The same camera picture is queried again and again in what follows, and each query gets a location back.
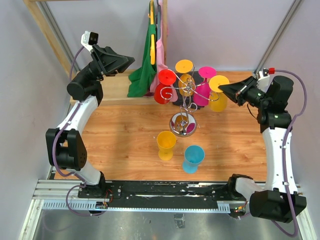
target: pink cloth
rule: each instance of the pink cloth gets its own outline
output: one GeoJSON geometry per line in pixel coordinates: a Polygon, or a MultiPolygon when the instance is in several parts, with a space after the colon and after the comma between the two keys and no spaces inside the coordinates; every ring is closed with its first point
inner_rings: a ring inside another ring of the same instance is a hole
{"type": "MultiPolygon", "coordinates": [[[[158,1],[159,6],[161,7],[162,10],[162,1],[159,0],[158,1]]],[[[152,81],[151,85],[150,85],[150,92],[154,93],[156,90],[156,87],[159,85],[159,79],[158,79],[158,73],[163,70],[163,69],[167,69],[168,67],[165,65],[165,49],[164,49],[164,45],[162,43],[162,33],[163,33],[163,20],[161,18],[161,23],[160,23],[160,27],[161,27],[161,36],[160,39],[158,41],[156,41],[156,75],[154,77],[154,80],[152,81]]],[[[172,98],[170,99],[170,102],[175,102],[178,100],[178,95],[177,95],[177,91],[175,89],[173,89],[172,91],[172,98]]]]}

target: white wall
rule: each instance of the white wall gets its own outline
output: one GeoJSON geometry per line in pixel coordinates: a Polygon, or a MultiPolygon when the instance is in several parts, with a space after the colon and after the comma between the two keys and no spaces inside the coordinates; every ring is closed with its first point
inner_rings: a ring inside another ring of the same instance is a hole
{"type": "MultiPolygon", "coordinates": [[[[190,59],[196,67],[253,70],[293,0],[168,0],[167,63],[190,59]]],[[[51,11],[75,54],[85,30],[99,33],[99,45],[135,57],[141,66],[149,0],[52,1],[51,11]]],[[[83,68],[91,61],[81,54],[83,68]]]]}
{"type": "MultiPolygon", "coordinates": [[[[295,180],[307,197],[307,207],[320,238],[320,1],[304,1],[270,56],[265,67],[292,71],[304,80],[308,102],[304,115],[293,126],[292,146],[295,180]]],[[[303,105],[303,92],[297,80],[288,110],[292,116],[303,105]]]]}
{"type": "Polygon", "coordinates": [[[0,232],[14,240],[49,170],[45,133],[66,111],[68,77],[22,0],[1,1],[0,32],[0,232]]]}

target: red connector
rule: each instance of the red connector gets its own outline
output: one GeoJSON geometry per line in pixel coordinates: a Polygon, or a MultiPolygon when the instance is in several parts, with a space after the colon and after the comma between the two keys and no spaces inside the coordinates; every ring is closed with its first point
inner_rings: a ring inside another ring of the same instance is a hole
{"type": "Polygon", "coordinates": [[[269,74],[275,74],[276,69],[274,67],[269,68],[269,74]]]}

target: cup base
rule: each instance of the cup base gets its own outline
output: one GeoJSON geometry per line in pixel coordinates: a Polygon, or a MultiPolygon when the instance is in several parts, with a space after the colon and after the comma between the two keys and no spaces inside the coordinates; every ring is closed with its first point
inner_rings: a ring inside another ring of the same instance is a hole
{"type": "Polygon", "coordinates": [[[187,174],[194,174],[198,170],[197,166],[189,166],[186,162],[182,164],[182,168],[187,174]]]}
{"type": "Polygon", "coordinates": [[[169,161],[170,159],[172,159],[172,157],[174,156],[174,152],[163,152],[163,151],[159,151],[158,152],[159,158],[163,161],[169,161]]]}

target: wooden frame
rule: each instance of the wooden frame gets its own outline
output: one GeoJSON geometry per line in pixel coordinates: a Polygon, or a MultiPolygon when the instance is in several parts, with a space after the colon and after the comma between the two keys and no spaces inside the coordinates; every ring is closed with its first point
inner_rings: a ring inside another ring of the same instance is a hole
{"type": "MultiPolygon", "coordinates": [[[[76,0],[23,0],[24,4],[29,9],[29,12],[33,16],[35,22],[38,24],[40,30],[45,36],[46,40],[50,44],[54,54],[56,55],[58,61],[62,65],[65,73],[69,76],[69,71],[71,63],[68,57],[56,38],[53,30],[51,29],[49,23],[47,22],[45,16],[43,15],[41,9],[39,8],[37,2],[66,2],[66,1],[76,1],[76,0]]],[[[167,5],[168,0],[163,0],[162,17],[163,17],[163,46],[164,46],[164,61],[167,58],[167,5]]],[[[102,105],[141,105],[141,104],[154,104],[156,103],[153,97],[127,97],[128,87],[130,85],[130,80],[128,79],[128,73],[119,74],[112,77],[113,80],[109,81],[107,86],[103,84],[103,88],[112,89],[111,94],[106,94],[104,92],[102,105]]]]}

